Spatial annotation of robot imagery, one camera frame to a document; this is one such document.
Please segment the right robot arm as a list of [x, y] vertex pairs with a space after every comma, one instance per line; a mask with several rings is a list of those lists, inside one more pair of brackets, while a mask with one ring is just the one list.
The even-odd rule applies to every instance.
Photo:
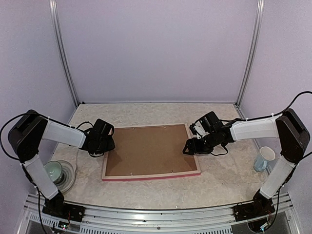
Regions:
[[219, 119], [211, 111], [191, 124], [189, 129], [193, 138], [186, 140], [182, 150], [185, 155], [210, 155], [216, 146], [225, 149], [229, 143], [248, 139], [271, 139], [279, 144], [273, 148], [274, 152], [279, 150], [277, 161], [270, 166], [266, 181], [252, 201], [234, 206], [236, 220], [275, 212], [272, 197], [290, 180], [297, 165], [306, 157], [311, 139], [308, 129], [292, 108], [269, 116], [233, 120]]

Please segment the light blue ceramic mug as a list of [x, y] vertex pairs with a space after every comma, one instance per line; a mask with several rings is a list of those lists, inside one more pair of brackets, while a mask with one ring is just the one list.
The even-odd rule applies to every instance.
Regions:
[[253, 164], [253, 169], [257, 172], [266, 170], [268, 163], [275, 160], [275, 152], [268, 146], [260, 148]]

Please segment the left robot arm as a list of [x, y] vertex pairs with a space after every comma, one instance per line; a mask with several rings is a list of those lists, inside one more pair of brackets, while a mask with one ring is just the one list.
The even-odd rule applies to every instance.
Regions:
[[42, 212], [63, 218], [82, 215], [84, 207], [65, 202], [63, 193], [48, 176], [40, 156], [41, 148], [63, 144], [85, 151], [92, 157], [102, 156], [115, 148], [114, 126], [98, 118], [90, 128], [82, 130], [32, 109], [11, 118], [8, 123], [13, 125], [7, 133], [15, 153], [13, 158], [21, 164], [38, 194], [44, 197]]

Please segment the aluminium corner post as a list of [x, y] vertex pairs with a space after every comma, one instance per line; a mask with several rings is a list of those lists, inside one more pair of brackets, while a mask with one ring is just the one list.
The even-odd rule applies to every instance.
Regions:
[[70, 72], [70, 68], [69, 68], [69, 64], [68, 64], [68, 59], [67, 59], [67, 55], [65, 52], [63, 39], [62, 39], [57, 1], [56, 0], [49, 0], [49, 8], [50, 8], [50, 13], [51, 13], [51, 19], [52, 19], [55, 38], [56, 38], [58, 53], [59, 53], [61, 65], [62, 65], [62, 68], [64, 71], [64, 75], [65, 75], [65, 80], [66, 80], [66, 83], [68, 85], [70, 96], [71, 96], [71, 99], [73, 101], [73, 104], [74, 104], [75, 108], [78, 108], [80, 102], [79, 102], [79, 98], [77, 95], [76, 88], [74, 86], [74, 81], [73, 81], [72, 76], [71, 76], [71, 72]]
[[242, 105], [242, 101], [247, 90], [248, 81], [250, 79], [250, 73], [252, 70], [254, 57], [256, 55], [258, 39], [259, 39], [260, 31], [261, 31], [264, 6], [265, 6], [264, 0], [257, 1], [257, 8], [256, 8], [256, 15], [255, 15], [255, 21], [254, 21], [254, 26], [253, 26], [251, 44], [249, 47], [247, 62], [246, 62], [246, 66], [245, 66], [244, 73], [243, 73], [242, 83], [240, 85], [238, 96], [235, 102], [235, 105], [238, 109]]

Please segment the green ceramic bowl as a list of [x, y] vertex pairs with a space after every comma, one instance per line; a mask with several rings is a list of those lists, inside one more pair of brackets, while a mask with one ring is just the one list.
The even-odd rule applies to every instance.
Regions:
[[50, 161], [44, 165], [48, 177], [54, 182], [60, 182], [63, 172], [62, 165], [58, 161]]

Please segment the right aluminium corner post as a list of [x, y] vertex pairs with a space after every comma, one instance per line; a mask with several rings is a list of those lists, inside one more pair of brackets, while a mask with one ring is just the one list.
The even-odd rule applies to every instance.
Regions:
[[243, 73], [242, 83], [240, 85], [238, 96], [235, 102], [235, 105], [238, 109], [242, 105], [242, 101], [247, 90], [248, 81], [250, 79], [250, 73], [252, 70], [254, 57], [256, 55], [258, 39], [259, 39], [260, 31], [261, 31], [264, 6], [265, 6], [264, 0], [257, 1], [257, 8], [256, 8], [256, 15], [255, 15], [255, 21], [254, 21], [254, 26], [253, 26], [251, 44], [249, 47], [247, 62], [246, 62], [246, 66], [245, 66], [244, 73]]

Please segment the left aluminium corner post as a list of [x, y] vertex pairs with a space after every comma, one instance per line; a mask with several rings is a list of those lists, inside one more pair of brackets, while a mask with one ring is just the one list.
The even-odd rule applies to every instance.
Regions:
[[65, 75], [65, 80], [66, 80], [66, 83], [68, 85], [70, 96], [71, 96], [71, 99], [73, 101], [73, 104], [74, 104], [75, 108], [78, 108], [80, 102], [79, 102], [79, 98], [77, 95], [76, 88], [74, 86], [74, 81], [73, 81], [72, 76], [71, 76], [71, 72], [70, 72], [70, 68], [69, 68], [69, 64], [68, 64], [68, 59], [67, 59], [67, 55], [65, 52], [63, 39], [62, 39], [57, 1], [56, 0], [49, 0], [49, 8], [50, 8], [50, 13], [51, 13], [51, 19], [52, 19], [55, 38], [56, 38], [58, 53], [59, 53], [61, 65], [62, 65], [62, 68], [64, 71], [64, 75]]

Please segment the aluminium front rail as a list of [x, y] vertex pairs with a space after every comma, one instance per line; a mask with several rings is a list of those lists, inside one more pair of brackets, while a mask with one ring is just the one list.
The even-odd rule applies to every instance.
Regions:
[[81, 222], [38, 214], [38, 197], [30, 194], [24, 205], [18, 234], [246, 234], [252, 220], [236, 221], [234, 206], [173, 210], [135, 210], [84, 205]]

